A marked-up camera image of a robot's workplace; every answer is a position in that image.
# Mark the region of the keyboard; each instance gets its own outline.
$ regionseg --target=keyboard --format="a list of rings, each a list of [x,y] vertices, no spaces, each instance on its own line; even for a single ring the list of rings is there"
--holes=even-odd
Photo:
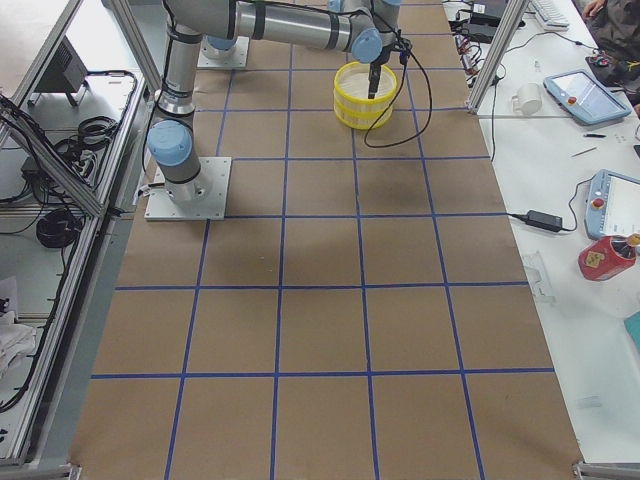
[[[569,20],[556,8],[553,0],[529,0],[536,20],[548,32],[557,32],[569,28]]]

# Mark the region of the tablet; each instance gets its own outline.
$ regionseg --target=tablet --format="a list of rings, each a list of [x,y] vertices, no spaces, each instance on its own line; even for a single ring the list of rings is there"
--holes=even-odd
[[[609,170],[600,170],[591,180],[585,225],[587,235],[627,237],[640,233],[640,180]]]
[[[631,113],[631,108],[586,70],[552,75],[543,85],[558,105],[583,125],[611,122]]]

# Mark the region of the white cloth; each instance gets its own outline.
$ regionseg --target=white cloth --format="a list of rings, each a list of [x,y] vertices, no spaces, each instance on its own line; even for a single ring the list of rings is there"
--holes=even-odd
[[[36,348],[36,329],[14,323],[0,325],[0,378]]]

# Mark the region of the hand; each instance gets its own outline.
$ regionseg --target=hand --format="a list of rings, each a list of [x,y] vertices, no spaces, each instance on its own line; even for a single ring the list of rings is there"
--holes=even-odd
[[[582,18],[587,20],[588,18],[593,18],[596,14],[602,10],[607,3],[607,0],[592,0],[584,7],[582,11]]]

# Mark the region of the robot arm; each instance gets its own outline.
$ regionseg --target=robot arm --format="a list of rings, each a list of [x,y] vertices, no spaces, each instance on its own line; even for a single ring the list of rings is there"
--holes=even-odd
[[[369,98],[380,68],[396,44],[400,0],[329,0],[329,10],[263,0],[163,0],[169,14],[167,61],[158,98],[159,117],[147,143],[177,202],[207,194],[193,145],[192,101],[200,43],[204,35],[307,45],[351,52],[370,63]]]

